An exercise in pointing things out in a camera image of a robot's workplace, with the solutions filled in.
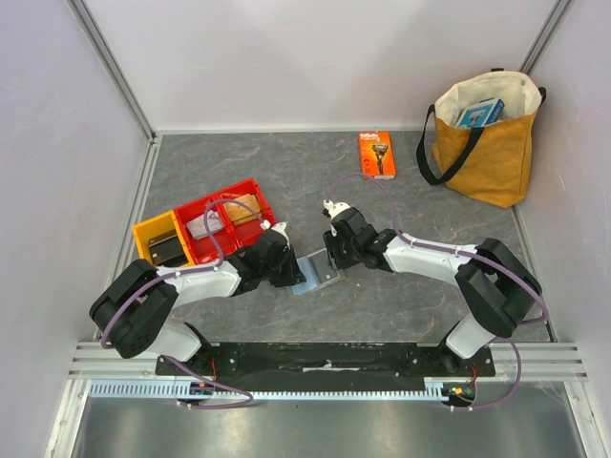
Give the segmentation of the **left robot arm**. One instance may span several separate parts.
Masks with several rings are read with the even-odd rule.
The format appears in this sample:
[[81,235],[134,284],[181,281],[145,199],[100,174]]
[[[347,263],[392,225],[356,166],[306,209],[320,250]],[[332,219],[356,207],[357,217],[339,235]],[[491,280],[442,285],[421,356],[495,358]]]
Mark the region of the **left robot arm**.
[[279,288],[304,283],[286,226],[283,221],[263,230],[254,244],[220,263],[180,268],[132,261],[90,308],[102,346],[123,359],[145,351],[168,354],[187,373],[201,374],[209,366],[210,352],[193,325],[168,319],[172,311],[191,302],[237,297],[264,281]]

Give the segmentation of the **black credit card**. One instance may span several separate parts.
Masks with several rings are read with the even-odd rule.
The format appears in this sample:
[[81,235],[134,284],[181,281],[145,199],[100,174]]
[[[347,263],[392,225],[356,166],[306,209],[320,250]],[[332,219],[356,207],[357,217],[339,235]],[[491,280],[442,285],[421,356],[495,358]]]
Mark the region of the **black credit card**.
[[187,263],[181,244],[176,240],[167,240],[149,247],[154,266],[179,267]]

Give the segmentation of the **grey card holder wallet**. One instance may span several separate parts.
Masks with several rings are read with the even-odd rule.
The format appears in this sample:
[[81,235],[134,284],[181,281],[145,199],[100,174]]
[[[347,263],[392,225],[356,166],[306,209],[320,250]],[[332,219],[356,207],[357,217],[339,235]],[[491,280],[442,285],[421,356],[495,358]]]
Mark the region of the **grey card holder wallet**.
[[291,287],[291,292],[295,296],[320,290],[345,278],[341,270],[333,267],[326,248],[298,258],[297,264],[305,281]]

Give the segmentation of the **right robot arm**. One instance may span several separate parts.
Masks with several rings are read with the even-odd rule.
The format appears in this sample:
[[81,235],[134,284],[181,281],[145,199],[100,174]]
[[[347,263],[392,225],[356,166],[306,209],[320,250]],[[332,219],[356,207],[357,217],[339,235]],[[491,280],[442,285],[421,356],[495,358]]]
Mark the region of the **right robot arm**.
[[509,339],[541,299],[536,278],[498,239],[479,245],[450,245],[415,239],[396,229],[377,231],[345,202],[324,202],[330,229],[324,233],[330,264],[345,270],[406,273],[457,287],[469,314],[449,331],[437,351],[439,368],[459,375],[472,357],[495,339]]

